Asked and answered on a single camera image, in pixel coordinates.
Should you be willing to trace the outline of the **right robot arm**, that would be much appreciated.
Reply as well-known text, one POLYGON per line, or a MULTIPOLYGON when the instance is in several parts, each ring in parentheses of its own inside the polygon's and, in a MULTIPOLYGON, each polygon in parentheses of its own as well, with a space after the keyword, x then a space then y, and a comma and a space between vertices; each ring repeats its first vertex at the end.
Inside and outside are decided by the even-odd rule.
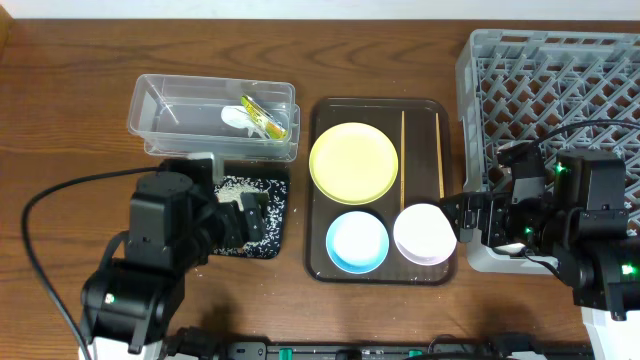
POLYGON ((457 240, 521 245, 520 255, 571 288, 596 358, 638 358, 639 239, 627 232, 624 161, 603 150, 562 150, 547 191, 538 148, 519 144, 498 160, 511 170, 511 191, 441 200, 457 240))

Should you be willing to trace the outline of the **clear plastic bin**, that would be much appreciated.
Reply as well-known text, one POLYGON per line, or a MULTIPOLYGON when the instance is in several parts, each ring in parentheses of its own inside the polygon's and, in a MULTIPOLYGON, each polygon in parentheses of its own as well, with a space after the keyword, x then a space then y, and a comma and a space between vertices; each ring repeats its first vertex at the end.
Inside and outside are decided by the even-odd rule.
POLYGON ((286 82, 144 74, 134 88, 128 130, 143 139, 147 154, 185 157, 211 152, 224 160, 291 162, 297 156, 300 109, 286 82), (242 106, 248 95, 283 125, 283 140, 247 138, 221 120, 224 106, 242 106))

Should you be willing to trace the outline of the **pile of rice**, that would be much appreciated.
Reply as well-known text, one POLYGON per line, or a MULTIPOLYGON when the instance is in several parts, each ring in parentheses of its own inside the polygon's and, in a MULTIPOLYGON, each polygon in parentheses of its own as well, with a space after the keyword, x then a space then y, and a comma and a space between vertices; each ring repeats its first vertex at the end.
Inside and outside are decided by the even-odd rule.
POLYGON ((225 176, 219 185, 214 186, 214 193, 220 202, 241 202, 243 193, 267 193, 269 184, 261 179, 225 176))

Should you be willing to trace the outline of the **pink bowl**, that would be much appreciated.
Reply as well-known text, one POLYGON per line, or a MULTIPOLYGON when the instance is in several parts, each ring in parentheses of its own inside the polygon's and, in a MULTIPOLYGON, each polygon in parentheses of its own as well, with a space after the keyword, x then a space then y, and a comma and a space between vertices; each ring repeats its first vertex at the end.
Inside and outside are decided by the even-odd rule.
POLYGON ((456 249, 456 236, 442 212, 432 204, 407 207, 396 218, 393 239, 397 249, 410 262, 435 266, 445 262, 456 249))

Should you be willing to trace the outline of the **black waste tray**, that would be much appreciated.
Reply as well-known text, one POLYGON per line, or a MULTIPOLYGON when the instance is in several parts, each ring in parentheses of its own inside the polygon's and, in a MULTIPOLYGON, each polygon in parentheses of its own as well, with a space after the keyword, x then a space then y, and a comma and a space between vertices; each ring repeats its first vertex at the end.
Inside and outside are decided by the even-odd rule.
POLYGON ((218 248, 212 254, 238 258, 273 259, 280 250, 288 207, 290 178, 286 168, 257 163, 231 163, 225 166, 225 176, 261 179, 269 184, 269 202, 265 218, 266 232, 259 242, 248 242, 241 248, 218 248))

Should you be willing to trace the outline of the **blue bowl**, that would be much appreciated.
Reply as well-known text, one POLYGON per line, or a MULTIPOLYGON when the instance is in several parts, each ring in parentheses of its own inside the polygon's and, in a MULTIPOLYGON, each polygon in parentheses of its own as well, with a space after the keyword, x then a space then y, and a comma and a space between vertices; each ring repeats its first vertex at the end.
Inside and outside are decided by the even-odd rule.
POLYGON ((390 240, 384 224, 364 211, 346 212, 329 226, 325 245, 331 262, 354 275, 376 270, 386 259, 390 240))

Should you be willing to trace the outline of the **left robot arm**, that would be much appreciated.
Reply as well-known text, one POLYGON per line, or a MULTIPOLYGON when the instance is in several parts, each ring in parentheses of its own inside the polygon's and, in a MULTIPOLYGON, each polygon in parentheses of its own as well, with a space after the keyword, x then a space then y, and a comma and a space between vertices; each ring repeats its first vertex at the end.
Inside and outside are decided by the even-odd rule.
POLYGON ((225 358, 226 345, 201 329, 167 333, 187 273, 215 250, 258 241, 266 232, 268 195, 221 202, 212 172, 208 159, 165 160, 137 181, 129 228, 109 242, 81 293, 87 358, 225 358))

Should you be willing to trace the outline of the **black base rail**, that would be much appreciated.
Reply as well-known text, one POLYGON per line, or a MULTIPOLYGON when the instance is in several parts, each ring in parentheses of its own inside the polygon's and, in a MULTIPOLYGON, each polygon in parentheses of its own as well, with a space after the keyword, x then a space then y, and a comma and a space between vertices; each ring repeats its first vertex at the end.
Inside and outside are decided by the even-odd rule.
POLYGON ((238 338, 230 342, 198 328, 187 328, 167 339, 159 357, 213 360, 594 360, 595 355, 589 345, 543 343, 523 333, 500 334, 483 341, 442 334, 425 344, 322 344, 273 343, 265 338, 238 338))

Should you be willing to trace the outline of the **brown serving tray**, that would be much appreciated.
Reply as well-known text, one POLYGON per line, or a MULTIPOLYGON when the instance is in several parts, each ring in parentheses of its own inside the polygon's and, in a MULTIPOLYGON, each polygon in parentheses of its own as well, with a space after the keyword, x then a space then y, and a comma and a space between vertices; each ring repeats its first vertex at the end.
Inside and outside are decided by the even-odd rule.
POLYGON ((457 258, 422 219, 407 246, 437 260, 410 260, 394 238, 401 211, 453 192, 448 114, 430 99, 326 98, 310 123, 305 268, 331 283, 439 286, 457 258))

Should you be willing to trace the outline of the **crumpled white tissue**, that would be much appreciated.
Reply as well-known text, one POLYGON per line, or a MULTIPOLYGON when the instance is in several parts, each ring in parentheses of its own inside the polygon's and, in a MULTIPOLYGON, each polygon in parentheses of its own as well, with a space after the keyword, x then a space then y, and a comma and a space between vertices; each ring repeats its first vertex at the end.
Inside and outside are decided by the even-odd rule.
POLYGON ((221 120, 228 126, 246 131, 246 137, 258 136, 269 139, 266 131, 257 125, 243 106, 224 106, 221 110, 221 120))

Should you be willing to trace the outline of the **grey dishwasher rack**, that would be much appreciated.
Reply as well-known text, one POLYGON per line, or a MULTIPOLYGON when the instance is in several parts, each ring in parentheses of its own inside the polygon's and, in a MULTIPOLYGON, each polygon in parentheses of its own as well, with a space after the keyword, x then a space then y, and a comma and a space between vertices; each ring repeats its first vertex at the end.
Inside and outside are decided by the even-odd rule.
POLYGON ((465 141, 466 192, 506 191, 501 148, 561 126, 594 121, 545 141, 547 183, 561 149, 602 149, 626 164, 628 232, 639 233, 639 37, 636 34, 478 29, 456 66, 465 141))

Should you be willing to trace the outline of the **green yellow snack wrapper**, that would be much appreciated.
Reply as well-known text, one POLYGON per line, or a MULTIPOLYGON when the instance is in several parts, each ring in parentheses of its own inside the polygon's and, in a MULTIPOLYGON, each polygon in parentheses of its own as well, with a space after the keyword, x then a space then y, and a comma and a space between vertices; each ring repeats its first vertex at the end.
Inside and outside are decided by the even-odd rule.
POLYGON ((283 140, 289 135, 289 131, 250 96, 242 95, 240 102, 251 122, 267 139, 283 140))

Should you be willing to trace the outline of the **white cup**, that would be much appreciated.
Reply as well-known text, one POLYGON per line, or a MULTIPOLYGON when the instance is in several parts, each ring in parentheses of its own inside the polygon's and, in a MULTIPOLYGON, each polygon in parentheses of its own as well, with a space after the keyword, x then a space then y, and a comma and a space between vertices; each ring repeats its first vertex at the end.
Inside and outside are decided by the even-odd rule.
POLYGON ((493 248, 493 251, 500 255, 518 256, 526 246, 522 243, 511 243, 493 248))

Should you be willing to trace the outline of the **yellow plate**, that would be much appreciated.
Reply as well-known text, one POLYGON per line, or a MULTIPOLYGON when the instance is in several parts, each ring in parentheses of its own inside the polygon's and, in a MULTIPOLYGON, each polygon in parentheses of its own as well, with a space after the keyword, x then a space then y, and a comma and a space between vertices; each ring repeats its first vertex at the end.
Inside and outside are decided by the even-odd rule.
POLYGON ((315 186, 344 205, 364 205, 381 198, 394 184, 398 171, 392 141, 364 123, 342 123, 324 131, 309 157, 315 186))

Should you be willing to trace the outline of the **wooden chopstick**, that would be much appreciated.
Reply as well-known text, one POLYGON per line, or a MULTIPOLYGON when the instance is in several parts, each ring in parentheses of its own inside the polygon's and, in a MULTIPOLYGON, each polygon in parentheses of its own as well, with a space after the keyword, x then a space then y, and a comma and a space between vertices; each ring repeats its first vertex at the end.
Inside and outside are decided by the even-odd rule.
POLYGON ((437 169, 438 169, 438 186, 439 186, 439 198, 445 197, 445 184, 444 184, 444 169, 443 169, 443 156, 442 156, 442 136, 439 113, 435 114, 435 127, 436 127, 436 150, 437 150, 437 169))
POLYGON ((400 211, 405 208, 405 159, 406 159, 406 115, 401 112, 401 142, 400 142, 400 211))

